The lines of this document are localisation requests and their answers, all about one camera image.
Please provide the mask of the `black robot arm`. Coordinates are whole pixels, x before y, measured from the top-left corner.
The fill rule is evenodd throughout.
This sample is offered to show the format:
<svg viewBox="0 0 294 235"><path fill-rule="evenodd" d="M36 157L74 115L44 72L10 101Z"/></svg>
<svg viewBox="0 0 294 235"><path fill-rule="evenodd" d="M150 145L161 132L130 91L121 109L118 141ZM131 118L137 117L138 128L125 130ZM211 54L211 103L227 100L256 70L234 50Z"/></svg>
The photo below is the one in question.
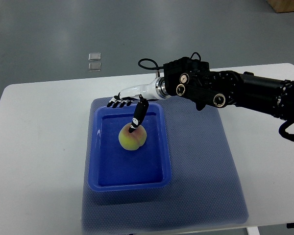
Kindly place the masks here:
<svg viewBox="0 0 294 235"><path fill-rule="evenodd" d="M294 81L258 77L250 72L211 71L208 62L189 57L163 65L170 96L191 100L197 110L206 105L235 105L284 120L279 134L294 142Z"/></svg>

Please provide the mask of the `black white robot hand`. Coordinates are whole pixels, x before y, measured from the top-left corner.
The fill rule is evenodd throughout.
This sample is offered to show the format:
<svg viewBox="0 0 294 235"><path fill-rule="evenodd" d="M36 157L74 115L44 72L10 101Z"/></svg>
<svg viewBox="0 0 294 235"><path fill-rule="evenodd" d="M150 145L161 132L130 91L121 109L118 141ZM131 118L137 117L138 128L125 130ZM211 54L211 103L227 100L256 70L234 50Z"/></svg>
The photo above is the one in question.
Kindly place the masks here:
<svg viewBox="0 0 294 235"><path fill-rule="evenodd" d="M122 108L137 101L132 122L128 130L129 133L132 133L142 124L147 114L149 101L162 100L169 97L165 88L164 78L157 77L149 84L133 86L121 90L110 99L107 107Z"/></svg>

